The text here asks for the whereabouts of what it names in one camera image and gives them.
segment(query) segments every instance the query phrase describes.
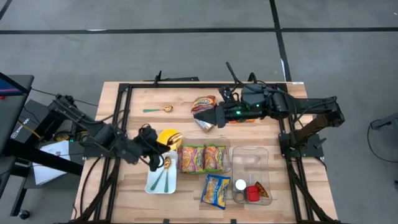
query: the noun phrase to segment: plastic container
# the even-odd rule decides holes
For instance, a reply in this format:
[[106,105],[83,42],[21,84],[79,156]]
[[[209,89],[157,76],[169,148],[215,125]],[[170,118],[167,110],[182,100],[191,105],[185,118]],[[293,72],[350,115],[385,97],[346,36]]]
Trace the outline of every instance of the plastic container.
[[225,152],[224,152],[224,157],[223,157],[223,171],[219,172],[197,172],[197,173],[190,173],[190,174],[223,174],[227,173],[231,170],[232,164],[231,164],[231,159],[230,159],[230,153],[229,150],[231,148],[231,145],[229,143],[229,140],[227,138],[218,138],[218,139],[187,139],[183,138],[181,146],[178,148],[177,153],[178,153],[178,167],[177,170],[179,172],[181,171],[181,162],[182,162],[182,149],[184,145],[195,145],[195,146],[210,146],[210,145],[217,145],[217,146],[226,146],[225,147]]
[[[268,174],[268,150],[256,146],[237,146],[232,152],[232,194],[236,203],[269,205],[272,202],[272,195],[269,188]],[[260,198],[257,202],[247,200],[247,192],[238,190],[235,186],[237,180],[244,180],[246,188],[254,186],[259,182],[266,190],[269,197]]]

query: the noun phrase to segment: wooden tabletop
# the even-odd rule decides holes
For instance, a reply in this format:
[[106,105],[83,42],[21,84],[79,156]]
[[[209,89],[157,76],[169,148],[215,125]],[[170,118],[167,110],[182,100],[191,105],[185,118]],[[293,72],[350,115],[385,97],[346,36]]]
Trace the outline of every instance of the wooden tabletop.
[[[119,82],[104,83],[96,119],[113,114]],[[305,98],[307,93],[303,83],[287,83],[288,91],[296,98]],[[178,174],[177,189],[174,194],[147,194],[144,187],[148,167],[141,161],[137,165],[122,161],[120,166],[116,198],[114,201],[112,223],[161,223],[170,219],[171,223],[293,223],[295,222],[292,196],[286,170],[285,159],[280,154],[278,142],[279,124],[276,120],[265,118],[254,123],[227,124],[204,133],[194,122],[190,110],[193,101],[199,96],[214,95],[222,98],[217,89],[212,88],[136,88],[133,89],[131,112],[128,119],[128,135],[133,138],[137,130],[149,123],[158,134],[166,128],[179,130],[185,138],[226,137],[235,146],[261,146],[269,151],[268,172],[273,201],[270,205],[243,205],[232,199],[231,190],[227,193],[226,209],[200,203],[206,175]],[[172,113],[143,113],[143,109],[161,108],[172,105]],[[302,123],[311,121],[310,115],[303,116]],[[79,211],[80,193],[83,181],[95,158],[85,161],[75,206]],[[98,191],[104,159],[93,169],[86,185],[83,205],[86,208]],[[319,206],[332,218],[337,218],[330,192],[328,177],[324,166],[312,158],[303,159],[308,188]],[[300,204],[303,218],[306,217],[303,198]],[[104,198],[101,217],[105,217],[108,203]]]

